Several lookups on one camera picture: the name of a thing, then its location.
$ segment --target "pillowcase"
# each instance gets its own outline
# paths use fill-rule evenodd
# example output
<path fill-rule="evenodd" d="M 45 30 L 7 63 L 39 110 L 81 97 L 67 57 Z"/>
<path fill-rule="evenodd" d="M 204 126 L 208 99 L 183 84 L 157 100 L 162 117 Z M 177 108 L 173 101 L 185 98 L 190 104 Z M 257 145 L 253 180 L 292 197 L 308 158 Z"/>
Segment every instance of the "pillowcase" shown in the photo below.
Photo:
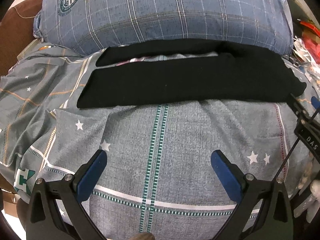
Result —
<path fill-rule="evenodd" d="M 287 54 L 292 19 L 286 0 L 43 0 L 34 34 L 89 55 L 154 39 L 202 38 Z"/>

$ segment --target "folded fabric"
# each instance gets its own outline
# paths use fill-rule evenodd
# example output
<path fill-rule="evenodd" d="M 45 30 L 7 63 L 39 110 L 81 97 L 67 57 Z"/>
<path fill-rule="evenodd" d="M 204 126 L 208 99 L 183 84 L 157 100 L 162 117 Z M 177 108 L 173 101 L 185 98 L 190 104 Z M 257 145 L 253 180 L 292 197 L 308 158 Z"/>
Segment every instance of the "folded fabric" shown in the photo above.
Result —
<path fill-rule="evenodd" d="M 154 39 L 202 38 L 288 54 L 286 0 L 44 0 L 34 34 L 89 55 Z"/>
<path fill-rule="evenodd" d="M 154 56 L 156 51 L 165 56 L 215 51 L 218 56 L 132 62 L 96 69 L 77 107 L 141 106 L 205 99 L 285 102 L 290 93 L 298 97 L 307 86 L 284 65 L 280 55 L 228 41 L 146 41 L 109 48 L 96 65 Z"/>

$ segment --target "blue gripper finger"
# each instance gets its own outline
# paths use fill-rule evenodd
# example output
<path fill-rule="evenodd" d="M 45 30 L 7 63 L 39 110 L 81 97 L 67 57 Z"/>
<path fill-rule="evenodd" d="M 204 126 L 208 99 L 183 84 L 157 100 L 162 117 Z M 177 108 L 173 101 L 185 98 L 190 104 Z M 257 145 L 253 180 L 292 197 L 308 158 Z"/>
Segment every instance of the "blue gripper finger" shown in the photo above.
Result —
<path fill-rule="evenodd" d="M 216 150 L 211 154 L 211 166 L 229 198 L 239 204 L 245 187 L 244 174 L 238 166 L 231 164 L 220 150 Z"/>
<path fill-rule="evenodd" d="M 320 102 L 316 97 L 312 97 L 311 98 L 311 104 L 312 106 L 317 109 L 318 107 L 320 107 Z"/>
<path fill-rule="evenodd" d="M 86 167 L 85 173 L 76 185 L 76 198 L 79 203 L 89 199 L 90 194 L 107 166 L 107 160 L 106 152 L 98 150 L 90 161 L 85 164 L 89 165 L 89 167 Z"/>

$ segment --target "green stripe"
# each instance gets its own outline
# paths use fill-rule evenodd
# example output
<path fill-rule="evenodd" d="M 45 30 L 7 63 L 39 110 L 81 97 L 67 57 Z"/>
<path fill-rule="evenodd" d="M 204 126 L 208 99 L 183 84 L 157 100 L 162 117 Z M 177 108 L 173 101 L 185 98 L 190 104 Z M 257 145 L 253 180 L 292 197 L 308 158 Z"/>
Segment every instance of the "green stripe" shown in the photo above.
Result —
<path fill-rule="evenodd" d="M 65 173 L 65 172 L 61 172 L 61 171 L 57 171 L 57 170 L 53 170 L 53 169 L 50 169 L 50 168 L 48 168 L 48 167 L 45 167 L 45 169 L 46 169 L 47 171 L 52 171 L 52 172 L 55 172 L 55 173 L 61 174 L 61 175 L 63 175 L 63 176 L 65 176 L 65 175 L 66 175 L 66 173 Z"/>
<path fill-rule="evenodd" d="M 119 200 L 117 198 L 114 197 L 110 197 L 107 196 L 103 193 L 94 191 L 93 192 L 94 195 L 106 198 L 110 201 L 116 202 L 116 203 L 120 203 L 120 204 L 124 204 L 130 207 L 135 207 L 135 208 L 140 208 L 142 209 L 142 205 L 137 205 L 137 204 L 133 204 L 124 200 Z M 150 211 L 151 208 L 150 207 L 145 207 L 145 211 Z M 232 211 L 227 211 L 227 212 L 186 212 L 186 211 L 174 211 L 174 210 L 166 210 L 166 209 L 160 209 L 160 208 L 153 208 L 154 212 L 158 212 L 158 213 L 165 213 L 165 214 L 170 214 L 170 215 L 180 215 L 180 216 L 193 216 L 193 217 L 218 217 L 218 216 L 229 216 L 231 215 Z M 257 215 L 251 215 L 249 218 L 255 218 L 257 217 Z"/>
<path fill-rule="evenodd" d="M 155 206 L 156 191 L 157 191 L 157 184 L 158 184 L 158 178 L 159 178 L 159 169 L 160 169 L 162 145 L 163 145 L 163 138 L 164 138 L 164 128 L 165 128 L 165 123 L 167 121 L 168 108 L 169 108 L 169 106 L 165 105 L 163 119 L 162 119 L 162 125 L 161 125 L 158 154 L 157 154 L 157 160 L 156 160 L 156 171 L 155 171 L 155 176 L 154 176 L 154 179 L 153 179 L 153 187 L 152 187 L 152 194 L 151 194 L 151 205 L 150 205 L 147 232 L 151 231 L 153 212 L 155 210 L 154 206 Z"/>
<path fill-rule="evenodd" d="M 110 197 L 110 196 L 107 196 L 107 195 L 105 195 L 103 193 L 100 193 L 98 191 L 93 191 L 92 193 L 94 195 L 106 198 L 107 200 L 110 200 L 110 201 L 113 201 L 113 202 L 116 202 L 116 203 L 119 203 L 119 204 L 123 204 L 123 205 L 129 206 L 129 207 L 142 208 L 140 205 L 137 205 L 137 204 L 134 204 L 134 203 L 130 203 L 130 202 L 125 201 L 125 200 L 120 200 L 120 199 L 117 199 L 117 198 L 114 198 L 114 197 Z"/>
<path fill-rule="evenodd" d="M 149 185 L 149 180 L 150 180 L 151 162 L 152 162 L 153 150 L 154 150 L 154 146 L 155 146 L 156 131 L 157 131 L 157 127 L 158 127 L 160 110 L 161 110 L 161 106 L 158 106 L 155 122 L 153 124 L 153 131 L 152 131 L 151 143 L 150 143 L 150 148 L 149 148 L 148 164 L 147 164 L 146 177 L 144 180 L 141 214 L 140 214 L 140 224 L 139 224 L 139 232 L 140 233 L 143 230 L 144 213 L 145 213 L 145 209 L 146 209 L 146 199 L 147 199 L 148 185 Z"/>
<path fill-rule="evenodd" d="M 29 152 L 31 152 L 32 154 L 34 154 L 34 155 L 37 156 L 38 158 L 42 159 L 42 157 L 41 157 L 38 153 L 34 152 L 34 151 L 31 150 L 30 148 L 29 148 L 28 150 L 29 150 Z"/>

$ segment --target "pillow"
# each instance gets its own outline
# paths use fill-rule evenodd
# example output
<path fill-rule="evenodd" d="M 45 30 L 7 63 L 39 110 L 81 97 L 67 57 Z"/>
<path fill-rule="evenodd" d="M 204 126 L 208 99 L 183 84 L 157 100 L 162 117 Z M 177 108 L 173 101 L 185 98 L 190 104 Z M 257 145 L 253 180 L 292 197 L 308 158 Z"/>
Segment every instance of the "pillow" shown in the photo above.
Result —
<path fill-rule="evenodd" d="M 0 24 L 0 76 L 17 63 L 18 54 L 34 37 L 33 21 L 41 10 L 42 0 L 25 0 L 10 8 Z"/>
<path fill-rule="evenodd" d="M 34 34 L 82 55 L 180 38 L 233 41 L 287 54 L 292 46 L 287 5 L 286 0 L 43 0 Z"/>

